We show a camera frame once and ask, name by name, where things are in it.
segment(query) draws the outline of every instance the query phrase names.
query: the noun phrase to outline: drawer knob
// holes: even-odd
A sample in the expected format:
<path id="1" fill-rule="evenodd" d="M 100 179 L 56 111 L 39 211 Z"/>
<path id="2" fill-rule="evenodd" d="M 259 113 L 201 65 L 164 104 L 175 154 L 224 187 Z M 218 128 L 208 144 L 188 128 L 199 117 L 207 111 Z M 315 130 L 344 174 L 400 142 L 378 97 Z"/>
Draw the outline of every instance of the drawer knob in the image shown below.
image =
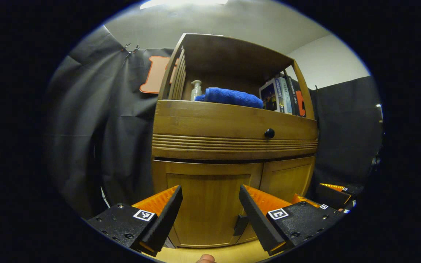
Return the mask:
<path id="1" fill-rule="evenodd" d="M 276 132 L 274 130 L 272 130 L 271 128 L 269 128 L 268 130 L 266 130 L 266 132 L 264 133 L 264 137 L 266 138 L 274 138 L 274 135 L 276 134 Z"/>

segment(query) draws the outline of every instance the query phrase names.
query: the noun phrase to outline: finger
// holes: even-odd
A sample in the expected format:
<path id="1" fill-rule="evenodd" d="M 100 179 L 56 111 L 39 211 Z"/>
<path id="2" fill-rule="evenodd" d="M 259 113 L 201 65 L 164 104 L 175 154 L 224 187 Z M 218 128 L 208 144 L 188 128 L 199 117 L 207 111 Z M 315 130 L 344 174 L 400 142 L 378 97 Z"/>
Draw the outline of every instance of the finger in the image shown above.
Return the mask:
<path id="1" fill-rule="evenodd" d="M 200 259 L 209 260 L 211 262 L 214 262 L 215 261 L 215 258 L 212 255 L 209 255 L 209 254 L 202 255 Z"/>

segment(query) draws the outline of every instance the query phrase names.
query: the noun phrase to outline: soap dispenser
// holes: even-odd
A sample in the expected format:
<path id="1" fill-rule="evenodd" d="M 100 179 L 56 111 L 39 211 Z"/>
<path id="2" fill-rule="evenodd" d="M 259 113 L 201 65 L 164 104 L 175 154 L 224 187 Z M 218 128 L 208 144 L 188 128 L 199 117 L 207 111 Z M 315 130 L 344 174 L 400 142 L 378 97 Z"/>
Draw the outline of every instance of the soap dispenser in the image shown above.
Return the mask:
<path id="1" fill-rule="evenodd" d="M 193 82 L 191 82 L 191 84 L 194 85 L 194 89 L 191 91 L 191 101 L 193 102 L 197 96 L 202 95 L 202 82 L 200 80 L 194 80 Z"/>

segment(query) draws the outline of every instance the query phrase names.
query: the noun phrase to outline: book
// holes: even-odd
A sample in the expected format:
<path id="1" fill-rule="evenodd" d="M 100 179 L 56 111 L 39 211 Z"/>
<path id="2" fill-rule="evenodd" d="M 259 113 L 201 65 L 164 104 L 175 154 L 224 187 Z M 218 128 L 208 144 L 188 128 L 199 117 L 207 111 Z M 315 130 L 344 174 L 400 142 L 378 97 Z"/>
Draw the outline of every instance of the book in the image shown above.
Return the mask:
<path id="1" fill-rule="evenodd" d="M 282 90 L 277 90 L 276 80 L 271 79 L 261 88 L 259 88 L 259 98 L 262 100 L 265 110 L 272 110 L 277 112 L 285 112 L 284 98 L 282 97 Z"/>
<path id="2" fill-rule="evenodd" d="M 295 87 L 293 86 L 292 78 L 290 76 L 285 76 L 285 78 L 287 79 L 287 83 L 289 85 L 290 100 L 292 102 L 292 114 L 299 116 L 300 112 L 297 100 L 297 93 Z"/>
<path id="3" fill-rule="evenodd" d="M 301 93 L 300 84 L 297 81 L 292 81 L 293 87 L 295 89 L 295 94 L 297 95 L 297 102 L 299 107 L 299 116 L 306 117 L 306 112 L 304 110 L 304 100 Z"/>
<path id="4" fill-rule="evenodd" d="M 285 113 L 292 114 L 292 105 L 290 101 L 289 87 L 287 85 L 287 81 L 284 77 L 278 77 L 277 79 L 281 83 L 282 96 L 284 97 Z"/>

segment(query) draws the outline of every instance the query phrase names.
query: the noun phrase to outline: blue towel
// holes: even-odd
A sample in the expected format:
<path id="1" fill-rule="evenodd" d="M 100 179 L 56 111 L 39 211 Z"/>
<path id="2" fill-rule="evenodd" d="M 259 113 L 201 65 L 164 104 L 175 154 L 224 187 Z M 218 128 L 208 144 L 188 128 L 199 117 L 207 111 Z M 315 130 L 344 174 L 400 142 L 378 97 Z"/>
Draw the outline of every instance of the blue towel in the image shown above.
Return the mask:
<path id="1" fill-rule="evenodd" d="M 199 102 L 224 103 L 253 108 L 262 108 L 264 104 L 258 97 L 246 92 L 225 88 L 208 88 L 206 94 L 195 98 Z"/>

